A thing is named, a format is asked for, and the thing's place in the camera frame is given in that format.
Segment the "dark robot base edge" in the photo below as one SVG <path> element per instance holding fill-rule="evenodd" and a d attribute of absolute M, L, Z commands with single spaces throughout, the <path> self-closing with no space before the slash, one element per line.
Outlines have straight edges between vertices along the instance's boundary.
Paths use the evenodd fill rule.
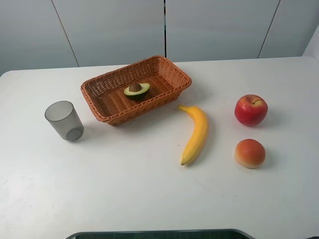
<path fill-rule="evenodd" d="M 235 229 L 163 230 L 122 232 L 79 232 L 69 239 L 251 239 L 252 236 Z"/>

